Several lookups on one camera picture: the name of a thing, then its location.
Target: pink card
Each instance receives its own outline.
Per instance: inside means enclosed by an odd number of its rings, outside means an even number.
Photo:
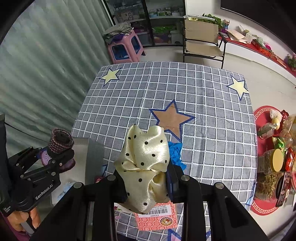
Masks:
[[[175,205],[168,203],[157,203],[148,214],[137,214],[136,222],[139,230],[152,231],[162,229],[173,229],[178,225]]]

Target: curtain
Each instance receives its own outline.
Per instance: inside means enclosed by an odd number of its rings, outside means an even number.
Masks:
[[[46,146],[53,128],[71,131],[110,64],[102,38],[109,27],[101,0],[36,0],[14,22],[0,45],[0,113],[26,134],[6,126],[8,156]]]

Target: gray grid tablecloth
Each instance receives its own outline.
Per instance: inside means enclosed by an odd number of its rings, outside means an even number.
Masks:
[[[120,69],[118,80],[104,85],[108,69]],[[140,62],[102,67],[94,80],[72,129],[73,137],[92,138],[104,144],[107,173],[115,170],[127,129],[134,123],[144,131],[157,123],[150,108],[165,109],[176,101],[179,112],[194,116],[183,124],[184,170],[200,182],[223,182],[245,205],[252,201],[256,179],[257,135],[249,94],[238,98],[231,75],[242,75],[201,65]],[[170,133],[169,141],[177,142]],[[210,223],[204,203],[206,230]],[[183,204],[176,205],[181,235]],[[116,213],[117,232],[137,240],[167,239],[167,230],[139,231],[132,214]]]

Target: fingernail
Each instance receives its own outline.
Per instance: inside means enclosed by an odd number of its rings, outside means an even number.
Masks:
[[[29,214],[28,213],[24,213],[24,212],[21,212],[20,213],[20,216],[22,217],[23,220],[27,220],[29,218]]]

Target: finger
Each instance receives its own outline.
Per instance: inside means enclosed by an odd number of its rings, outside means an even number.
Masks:
[[[40,223],[41,223],[41,219],[40,219],[40,215],[38,213],[37,208],[34,208],[30,211],[30,216],[32,218],[32,225],[34,228],[38,228]]]
[[[7,219],[11,226],[17,231],[24,231],[24,228],[20,225],[20,223],[26,221],[29,217],[28,213],[14,211],[10,214]]]

